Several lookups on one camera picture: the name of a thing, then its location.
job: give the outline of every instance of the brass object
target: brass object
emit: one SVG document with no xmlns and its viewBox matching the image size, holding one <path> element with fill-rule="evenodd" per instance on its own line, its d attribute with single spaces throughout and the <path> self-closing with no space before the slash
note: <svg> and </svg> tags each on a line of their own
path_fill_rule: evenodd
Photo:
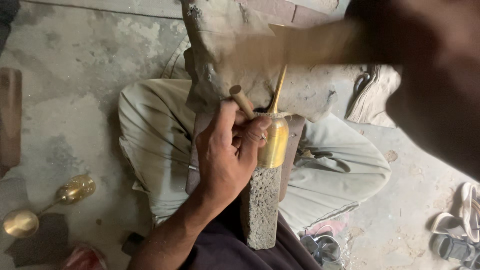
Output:
<svg viewBox="0 0 480 270">
<path fill-rule="evenodd" d="M 236 85 L 230 88 L 230 95 L 232 96 L 233 100 L 238 104 L 240 109 L 247 115 L 248 120 L 253 120 L 255 118 L 255 113 L 253 113 L 250 104 L 248 103 L 248 98 L 245 95 L 245 92 L 242 91 L 241 86 Z M 262 138 L 268 143 L 265 134 L 262 133 Z"/>
<path fill-rule="evenodd" d="M 57 190 L 57 198 L 61 204 L 73 204 L 95 192 L 95 182 L 90 176 L 82 174 L 72 177 L 66 185 Z"/>
<path fill-rule="evenodd" d="M 14 210 L 3 219 L 3 228 L 13 237 L 27 238 L 38 230 L 38 217 L 27 209 Z"/>
<path fill-rule="evenodd" d="M 95 192 L 95 188 L 95 182 L 88 175 L 72 177 L 67 184 L 57 190 L 55 200 L 43 208 L 38 215 L 27 209 L 14 210 L 3 219 L 3 228 L 14 237 L 30 237 L 37 232 L 39 227 L 38 217 L 45 211 L 58 203 L 68 205 L 78 202 L 92 195 Z"/>
<path fill-rule="evenodd" d="M 280 96 L 280 90 L 282 89 L 286 71 L 287 65 L 283 67 L 280 75 L 278 76 L 275 95 L 273 97 L 272 104 L 267 111 L 268 113 L 271 113 L 274 118 L 272 119 L 272 124 L 267 128 L 268 144 L 258 149 L 258 167 L 267 169 L 276 168 L 282 165 L 285 159 L 285 151 L 287 150 L 288 142 L 288 123 L 285 118 L 276 118 L 276 115 L 278 114 L 278 97 Z"/>
</svg>

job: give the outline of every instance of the shoe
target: shoe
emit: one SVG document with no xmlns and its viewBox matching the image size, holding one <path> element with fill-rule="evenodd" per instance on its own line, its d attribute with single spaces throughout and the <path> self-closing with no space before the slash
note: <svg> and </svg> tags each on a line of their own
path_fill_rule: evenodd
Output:
<svg viewBox="0 0 480 270">
<path fill-rule="evenodd" d="M 449 262 L 464 264 L 475 257 L 475 247 L 463 240 L 446 234 L 437 234 L 433 242 L 433 251 Z"/>
<path fill-rule="evenodd" d="M 463 220 L 463 227 L 468 238 L 478 243 L 480 241 L 479 222 L 477 209 L 477 187 L 471 183 L 464 183 L 461 190 L 462 207 L 460 214 Z"/>
<path fill-rule="evenodd" d="M 450 213 L 441 213 L 433 221 L 430 228 L 432 233 L 448 234 L 456 239 L 464 239 L 467 233 L 463 229 L 463 220 L 452 216 Z"/>
</svg>

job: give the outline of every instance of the wooden handle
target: wooden handle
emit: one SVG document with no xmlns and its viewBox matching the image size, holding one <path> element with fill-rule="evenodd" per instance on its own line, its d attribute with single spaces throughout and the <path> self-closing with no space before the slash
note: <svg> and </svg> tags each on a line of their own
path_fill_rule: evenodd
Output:
<svg viewBox="0 0 480 270">
<path fill-rule="evenodd" d="M 248 98 L 245 95 L 245 92 L 241 89 L 241 86 L 237 85 L 230 88 L 230 95 L 239 105 L 240 109 L 247 115 L 249 120 L 255 118 L 255 114 L 253 113 Z"/>
</svg>

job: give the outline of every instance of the leg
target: leg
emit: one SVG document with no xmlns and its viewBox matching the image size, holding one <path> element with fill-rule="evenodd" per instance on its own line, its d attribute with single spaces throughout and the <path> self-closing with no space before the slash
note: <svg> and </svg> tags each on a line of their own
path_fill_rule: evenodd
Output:
<svg viewBox="0 0 480 270">
<path fill-rule="evenodd" d="M 294 232 L 355 209 L 390 178 L 390 166 L 364 136 L 333 114 L 307 121 L 279 209 Z"/>
<path fill-rule="evenodd" d="M 140 81 L 122 90 L 120 145 L 139 183 L 148 194 L 158 222 L 167 219 L 187 199 L 195 113 L 185 106 L 190 80 Z"/>
</svg>

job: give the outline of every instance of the finger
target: finger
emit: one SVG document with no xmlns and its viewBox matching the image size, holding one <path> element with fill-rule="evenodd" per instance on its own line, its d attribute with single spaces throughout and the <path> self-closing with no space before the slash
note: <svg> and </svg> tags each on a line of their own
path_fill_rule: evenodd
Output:
<svg viewBox="0 0 480 270">
<path fill-rule="evenodd" d="M 220 107 L 215 113 L 207 129 L 211 130 L 211 136 L 216 137 L 217 141 L 223 146 L 232 144 L 232 127 L 235 123 L 236 111 L 240 108 L 232 99 L 226 99 L 220 102 Z"/>
<path fill-rule="evenodd" d="M 238 110 L 240 110 L 240 107 L 234 100 L 226 99 L 221 101 L 214 125 L 215 130 L 219 132 L 231 132 Z"/>
<path fill-rule="evenodd" d="M 232 145 L 235 148 L 240 148 L 240 143 L 241 143 L 241 138 L 240 137 L 233 137 L 232 139 Z"/>
<path fill-rule="evenodd" d="M 236 125 L 245 125 L 246 123 L 248 123 L 247 114 L 245 114 L 241 110 L 238 110 L 235 113 L 235 124 Z"/>
<path fill-rule="evenodd" d="M 255 118 L 245 128 L 245 132 L 241 138 L 239 148 L 239 161 L 245 166 L 257 164 L 257 151 L 262 133 L 272 124 L 272 119 L 266 116 Z"/>
</svg>

